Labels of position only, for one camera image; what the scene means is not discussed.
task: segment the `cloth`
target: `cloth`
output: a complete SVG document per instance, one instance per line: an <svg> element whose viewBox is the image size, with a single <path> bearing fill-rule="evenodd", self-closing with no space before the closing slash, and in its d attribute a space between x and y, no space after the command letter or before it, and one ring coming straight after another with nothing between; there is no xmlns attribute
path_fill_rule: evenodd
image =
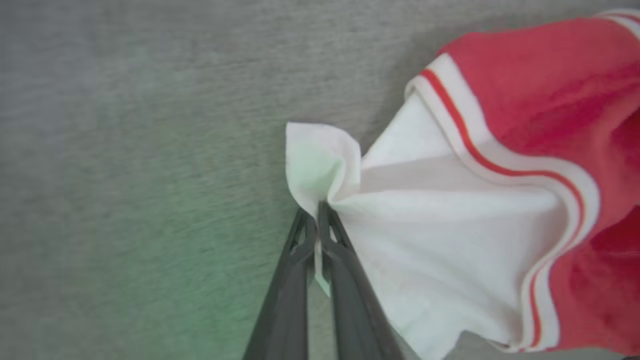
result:
<svg viewBox="0 0 640 360"><path fill-rule="evenodd" d="M640 12L445 46L361 158L287 126L287 181L338 211L424 359L464 330L507 352L640 352Z"/></svg>

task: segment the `red cloth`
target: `red cloth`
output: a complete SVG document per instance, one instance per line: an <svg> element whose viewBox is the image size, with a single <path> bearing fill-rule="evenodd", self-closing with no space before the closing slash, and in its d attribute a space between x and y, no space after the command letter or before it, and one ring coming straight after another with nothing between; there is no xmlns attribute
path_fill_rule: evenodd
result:
<svg viewBox="0 0 640 360"><path fill-rule="evenodd" d="M618 18L640 24L633 13ZM503 146L570 161L597 184L597 221L551 268L560 349L640 353L638 36L633 26L592 18L472 33L442 49Z"/></svg>

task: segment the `gray surface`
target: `gray surface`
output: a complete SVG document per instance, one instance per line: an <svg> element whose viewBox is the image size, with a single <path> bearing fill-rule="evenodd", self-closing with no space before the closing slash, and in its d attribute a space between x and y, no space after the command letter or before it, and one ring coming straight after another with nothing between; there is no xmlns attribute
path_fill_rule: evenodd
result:
<svg viewBox="0 0 640 360"><path fill-rule="evenodd" d="M634 3L2 1L0 358L238 359L296 208L286 121L367 147L457 36ZM571 356L608 358L519 357Z"/></svg>

